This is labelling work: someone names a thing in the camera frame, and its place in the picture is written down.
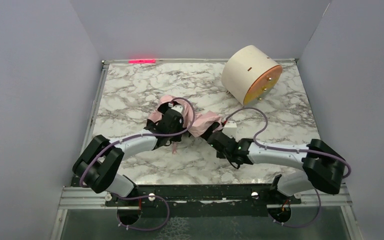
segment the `gray marble veining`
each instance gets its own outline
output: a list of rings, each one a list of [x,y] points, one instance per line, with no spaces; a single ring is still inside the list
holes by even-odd
[[[258,137],[269,143],[304,144],[319,138],[315,120],[294,61],[279,62],[283,73],[268,95],[254,107],[268,117],[268,128]],[[120,138],[146,125],[161,96],[190,100],[198,112],[227,116],[241,104],[223,87],[223,63],[111,64],[105,81],[93,135]],[[258,112],[244,110],[232,119],[236,139],[251,138],[264,126]],[[269,183],[279,173],[295,169],[271,165],[242,165],[234,169],[226,159],[199,138],[183,137],[177,145],[143,152],[124,160],[118,173],[137,184],[239,184]]]

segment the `metal screw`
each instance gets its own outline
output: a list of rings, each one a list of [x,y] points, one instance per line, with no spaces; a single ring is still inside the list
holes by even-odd
[[[253,191],[252,193],[251,193],[251,197],[253,198],[253,199],[258,199],[258,192],[256,192],[256,191]]]
[[[151,202],[154,201],[154,200],[155,200],[155,197],[154,197],[154,196],[155,196],[155,194],[153,194],[153,193],[151,192],[151,193],[149,194],[148,200],[151,201]]]
[[[107,193],[107,195],[105,195],[105,201],[109,202],[113,199],[113,196],[111,196],[110,193]]]
[[[296,199],[300,199],[301,198],[301,192],[297,192],[293,195]]]

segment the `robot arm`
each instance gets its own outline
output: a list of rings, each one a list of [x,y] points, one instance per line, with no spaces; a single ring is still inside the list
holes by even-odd
[[[138,153],[152,151],[165,146],[168,141],[179,142],[180,136],[167,136],[179,133],[183,129],[183,106],[175,105],[165,111],[159,122],[148,122],[139,133],[121,139],[107,139],[102,135],[95,136],[74,164],[72,171],[78,177],[85,174],[84,183],[95,193],[108,191],[121,197],[128,196],[135,188],[135,183],[125,175],[117,174],[120,163]],[[103,155],[105,160],[96,161],[85,173],[88,165],[107,146],[111,146]]]
[[[108,191],[121,197],[130,195],[135,189],[135,184],[126,176],[117,174],[120,163],[135,154],[166,146],[168,141],[180,142],[180,135],[161,136],[161,134],[173,134],[183,130],[182,113],[183,106],[175,105],[164,111],[159,122],[148,122],[145,129],[134,134],[139,135],[139,137],[124,137],[121,143],[112,146],[103,154],[105,161],[102,163],[97,161],[93,164],[85,174],[84,183],[96,193]],[[215,122],[201,137],[216,150],[218,158],[235,163],[237,168],[242,164],[275,164],[300,170],[289,175],[278,175],[273,182],[275,195],[289,197],[313,188],[328,194],[339,192],[345,169],[344,164],[328,157],[304,152],[305,150],[317,150],[341,157],[323,141],[313,139],[307,145],[260,142],[260,145],[266,146],[261,147],[250,138],[243,138],[236,142],[233,137],[227,136],[222,130],[214,131],[218,127],[219,123]],[[116,139],[110,140],[102,135],[94,137],[74,164],[73,172],[79,177],[83,175],[92,159],[114,141]]]
[[[345,165],[329,157],[306,152],[314,150],[342,158],[322,140],[312,139],[310,144],[302,145],[258,142],[258,146],[251,138],[236,142],[223,131],[204,136],[204,139],[217,151],[218,158],[235,163],[237,168],[242,164],[275,164],[300,170],[279,175],[273,182],[275,190],[286,197],[314,188],[327,194],[339,193]]]

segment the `glass panel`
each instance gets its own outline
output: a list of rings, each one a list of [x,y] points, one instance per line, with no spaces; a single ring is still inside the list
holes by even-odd
[[[289,224],[310,221],[316,207],[294,207]],[[139,219],[135,226],[152,228],[163,219]],[[172,217],[163,228],[142,232],[118,227],[115,210],[69,210],[65,220],[63,240],[141,239],[141,240],[350,240],[339,206],[323,207],[318,221],[306,228],[287,228],[277,225],[269,217]]]

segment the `black mounting plate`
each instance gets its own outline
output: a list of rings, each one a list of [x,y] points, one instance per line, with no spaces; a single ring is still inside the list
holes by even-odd
[[[171,217],[231,217],[253,216],[267,217],[267,205],[282,204],[268,198],[271,184],[197,184],[197,185],[139,185],[138,194],[141,196],[153,193],[163,197],[170,206]],[[251,193],[257,192],[258,198],[252,198]],[[300,204],[301,200],[290,198],[291,204]],[[167,214],[165,204],[156,199],[149,201],[120,200],[113,195],[107,201],[107,207],[141,206],[145,209],[141,218],[161,218]]]

